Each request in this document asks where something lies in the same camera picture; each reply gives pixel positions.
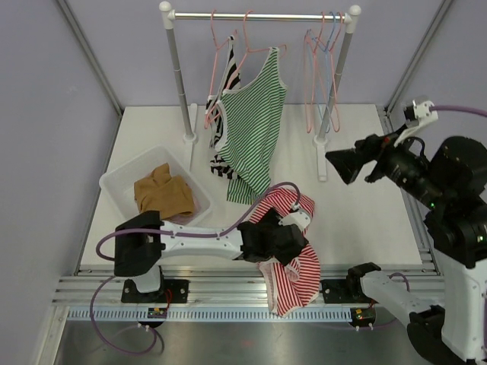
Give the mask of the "green white striped tank top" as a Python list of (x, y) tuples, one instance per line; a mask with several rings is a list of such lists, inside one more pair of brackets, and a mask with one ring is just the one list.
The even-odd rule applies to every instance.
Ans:
[(271, 47), (259, 74), (239, 89), (224, 90), (218, 101), (223, 134), (215, 149), (237, 174), (228, 183), (229, 202), (250, 205), (270, 186), (288, 89), (279, 61), (280, 49)]

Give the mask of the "light blue wire hanger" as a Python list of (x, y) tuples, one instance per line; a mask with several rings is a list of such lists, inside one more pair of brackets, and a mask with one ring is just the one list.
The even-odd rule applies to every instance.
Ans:
[(332, 117), (335, 107), (329, 106), (328, 102), (337, 96), (338, 91), (335, 81), (334, 47), (342, 29), (342, 14), (331, 11), (328, 15), (332, 17), (332, 28), (326, 41), (319, 33), (314, 33), (311, 29), (307, 31), (310, 41), (309, 60), (313, 71), (311, 105), (318, 110), (321, 125), (325, 127), (325, 135), (340, 130), (340, 121), (337, 120), (335, 123)]

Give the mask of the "pink wire hanger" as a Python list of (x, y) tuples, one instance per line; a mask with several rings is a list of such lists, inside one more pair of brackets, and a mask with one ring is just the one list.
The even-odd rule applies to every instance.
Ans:
[(343, 20), (343, 13), (337, 11), (336, 13), (331, 13), (334, 17), (339, 17), (338, 21), (334, 21), (333, 29), (330, 33), (329, 40), (327, 41), (326, 51), (325, 51), (325, 62), (327, 71), (331, 71), (332, 81), (331, 85), (329, 86), (329, 96), (327, 99), (327, 106), (326, 110), (329, 112), (328, 121), (329, 121), (329, 128), (332, 129), (334, 132), (340, 131), (340, 116), (339, 111), (336, 107), (336, 98), (338, 96), (338, 89), (339, 89), (339, 82), (337, 77), (339, 76), (338, 72), (338, 63), (335, 62), (334, 52), (336, 48), (336, 43), (341, 35), (344, 20)]

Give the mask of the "pink mauve tank top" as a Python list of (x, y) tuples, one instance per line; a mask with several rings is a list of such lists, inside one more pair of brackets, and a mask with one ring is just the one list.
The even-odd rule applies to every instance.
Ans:
[(171, 217), (170, 221), (175, 223), (175, 224), (181, 224), (181, 225), (187, 225), (191, 221), (193, 221), (196, 218), (196, 215), (201, 210), (201, 205), (199, 204), (199, 200), (195, 196), (193, 197), (193, 203), (194, 203), (194, 212), (193, 213), (191, 213), (191, 214), (188, 214), (188, 213), (177, 214), (177, 215)]

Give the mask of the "tan brown tank top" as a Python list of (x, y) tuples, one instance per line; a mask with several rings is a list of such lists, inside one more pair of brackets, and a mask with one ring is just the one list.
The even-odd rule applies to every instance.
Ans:
[(162, 219), (196, 211), (193, 191), (181, 175), (171, 174), (168, 163), (134, 182), (134, 196), (140, 213), (158, 211)]

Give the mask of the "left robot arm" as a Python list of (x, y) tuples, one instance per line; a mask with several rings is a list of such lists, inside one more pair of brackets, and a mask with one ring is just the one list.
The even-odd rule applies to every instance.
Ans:
[(283, 217), (271, 208), (256, 223), (242, 221), (217, 230), (163, 221), (156, 211), (147, 211), (116, 228), (114, 274), (133, 281), (138, 294), (154, 303), (164, 295), (159, 259), (211, 256), (252, 263), (277, 259), (287, 265), (308, 244), (304, 231), (310, 222), (302, 209)]

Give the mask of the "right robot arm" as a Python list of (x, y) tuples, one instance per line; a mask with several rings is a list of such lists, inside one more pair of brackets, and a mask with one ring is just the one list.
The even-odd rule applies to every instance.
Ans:
[(374, 263), (348, 270), (345, 292), (384, 306), (405, 327), (416, 352), (433, 364), (486, 362), (486, 149), (474, 139), (444, 140), (432, 159), (414, 154), (415, 138), (371, 135), (326, 159), (344, 183), (373, 163), (368, 183), (388, 178), (428, 209), (424, 223), (444, 279), (444, 303), (415, 297)]

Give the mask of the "red white striped tank top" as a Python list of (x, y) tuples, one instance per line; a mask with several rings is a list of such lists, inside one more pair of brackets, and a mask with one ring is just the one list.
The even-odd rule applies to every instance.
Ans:
[(251, 253), (256, 239), (257, 221), (270, 208), (284, 217), (295, 204), (299, 204), (312, 220), (315, 202), (306, 195), (298, 195), (293, 190), (279, 187), (263, 198), (249, 220), (237, 226), (243, 240), (243, 258), (257, 264), (266, 284), (269, 311), (281, 317), (305, 307), (317, 298), (320, 289), (320, 260), (309, 241), (301, 254), (288, 265), (282, 265), (274, 258), (256, 262)]

